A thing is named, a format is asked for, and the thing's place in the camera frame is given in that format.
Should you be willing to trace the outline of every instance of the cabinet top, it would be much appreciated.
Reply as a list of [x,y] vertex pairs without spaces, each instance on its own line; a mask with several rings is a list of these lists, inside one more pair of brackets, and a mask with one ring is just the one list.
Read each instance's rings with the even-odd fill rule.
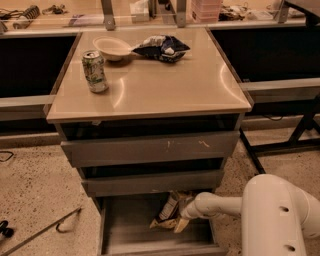
[[[81,62],[98,36],[135,46],[154,35],[172,35],[191,49],[169,64],[138,55],[106,61],[109,88],[92,93]],[[243,113],[251,105],[205,28],[83,32],[55,100],[49,123]]]

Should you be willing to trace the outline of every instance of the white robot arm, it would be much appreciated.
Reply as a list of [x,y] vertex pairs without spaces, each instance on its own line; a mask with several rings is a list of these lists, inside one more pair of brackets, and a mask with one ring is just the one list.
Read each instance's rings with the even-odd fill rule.
[[[242,198],[203,192],[181,201],[179,211],[184,222],[219,213],[241,215],[243,256],[306,256],[304,237],[320,235],[320,202],[270,174],[252,178]],[[178,223],[175,232],[182,226]]]

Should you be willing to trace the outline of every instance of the aluminum can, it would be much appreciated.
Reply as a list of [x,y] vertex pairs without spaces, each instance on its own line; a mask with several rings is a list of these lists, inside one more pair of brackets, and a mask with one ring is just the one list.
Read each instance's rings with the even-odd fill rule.
[[91,50],[83,53],[82,65],[90,91],[99,93],[108,89],[103,70],[104,59],[99,51]]

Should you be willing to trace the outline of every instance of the terrazzo floor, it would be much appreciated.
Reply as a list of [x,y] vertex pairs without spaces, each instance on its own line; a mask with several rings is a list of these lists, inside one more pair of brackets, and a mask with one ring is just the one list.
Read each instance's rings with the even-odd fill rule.
[[[252,144],[283,141],[292,132],[298,119],[277,123],[244,122],[243,129]],[[304,137],[318,136],[307,131]],[[28,239],[77,207],[61,225],[63,233],[49,229],[30,243],[12,253],[19,256],[91,256],[96,255],[100,216],[80,185],[80,177],[71,168],[59,146],[56,133],[2,136],[0,150],[14,156],[0,162],[0,220],[8,220],[15,230],[11,238],[0,238],[0,255]],[[0,160],[6,158],[0,154]],[[283,177],[320,199],[320,151],[305,151],[259,158],[267,173]],[[220,196],[241,196],[247,181],[256,170],[239,140],[226,163],[225,175],[216,193]],[[213,220],[220,247],[229,250],[227,256],[241,255],[241,219],[222,215]],[[319,256],[320,238],[306,240],[308,256]]]

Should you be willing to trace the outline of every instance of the cabinet drawer front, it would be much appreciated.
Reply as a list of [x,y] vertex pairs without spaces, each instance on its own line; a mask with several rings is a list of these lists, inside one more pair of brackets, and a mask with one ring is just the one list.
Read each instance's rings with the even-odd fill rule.
[[222,177],[221,170],[206,170],[87,179],[82,185],[89,197],[105,197],[171,190],[215,190]]
[[121,139],[64,141],[61,146],[73,167],[106,166],[228,157],[239,133],[195,133]]

